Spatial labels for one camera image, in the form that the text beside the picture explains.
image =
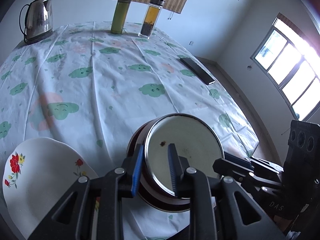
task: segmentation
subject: bottle cap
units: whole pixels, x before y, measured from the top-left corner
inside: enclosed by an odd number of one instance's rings
[[[131,3],[131,0],[118,0],[118,2]]]
[[[163,6],[164,5],[164,0],[150,0],[150,3]]]

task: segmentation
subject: window frame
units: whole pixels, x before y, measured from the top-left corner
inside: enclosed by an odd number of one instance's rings
[[[255,52],[252,54],[252,56],[250,57],[250,59],[259,67],[261,68],[261,70],[267,75],[267,77],[271,80],[271,82],[274,84],[274,86],[277,88],[277,90],[279,91],[280,95],[283,97],[284,101],[286,102],[287,106],[289,107],[289,110],[291,111],[294,119],[299,120],[296,116],[295,111],[293,110],[293,105],[302,97],[302,95],[304,95],[304,93],[307,91],[307,89],[311,86],[311,84],[314,82],[314,80],[317,78],[320,81],[319,76],[315,73],[315,71],[313,70],[315,77],[314,79],[311,81],[311,83],[307,86],[307,88],[302,92],[301,95],[298,96],[298,98],[291,104],[287,98],[287,96],[284,94],[284,92],[282,91],[282,89],[285,87],[286,84],[288,84],[288,82],[293,78],[293,76],[295,75],[295,73],[299,70],[300,65],[306,61],[307,63],[309,63],[304,55],[301,55],[301,59],[299,60],[299,62],[292,68],[292,70],[289,72],[289,74],[284,78],[284,80],[278,84],[274,78],[269,74],[269,70],[270,68],[274,65],[274,63],[276,62],[276,60],[279,58],[279,56],[281,55],[281,53],[284,51],[285,47],[288,44],[291,44],[295,49],[296,46],[293,44],[293,42],[286,36],[284,35],[278,28],[275,27],[275,23],[278,20],[278,18],[276,18],[271,26],[271,28],[269,29],[267,35],[264,37],[264,39],[262,40],[262,42],[260,43],[260,45],[258,46],[258,48],[255,50]],[[282,48],[282,50],[280,51],[280,53],[278,54],[278,56],[275,58],[275,60],[271,63],[271,65],[265,69],[256,59],[255,57],[258,55],[258,53],[261,51],[262,47],[266,44],[267,40],[269,39],[269,37],[271,36],[272,32],[276,31],[278,32],[282,37],[284,37],[287,42],[284,45],[284,47]],[[320,108],[320,101],[318,102],[318,104],[316,104],[316,106],[309,112],[309,114],[301,121],[306,121],[308,120],[318,109]]]

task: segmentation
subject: green thermos bottle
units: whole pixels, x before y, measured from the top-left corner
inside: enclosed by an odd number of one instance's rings
[[[125,18],[127,17],[127,12],[129,9],[129,5],[131,0],[118,0],[115,14],[112,20],[111,33],[121,34],[125,22]]]

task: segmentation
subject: wall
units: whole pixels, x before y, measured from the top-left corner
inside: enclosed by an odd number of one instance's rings
[[[33,0],[16,0],[0,23],[0,64],[22,40],[19,12]],[[164,10],[157,26],[196,56],[216,59],[252,0],[187,0],[182,14]],[[115,0],[53,0],[53,26],[86,21],[112,21]],[[127,21],[142,22],[147,5],[131,3]]]
[[[299,0],[255,0],[217,62],[252,103],[284,163],[288,150],[287,130],[293,116],[270,79],[250,59],[279,12],[310,39],[319,39],[317,29]],[[248,65],[252,65],[251,70],[247,69]],[[310,120],[320,123],[320,111]]]

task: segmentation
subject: black phone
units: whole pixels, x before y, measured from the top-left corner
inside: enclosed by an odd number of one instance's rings
[[[193,61],[193,59],[189,57],[184,57],[180,59],[192,72],[194,72],[200,80],[206,84],[210,85],[215,83],[215,80],[200,67],[196,62]]]

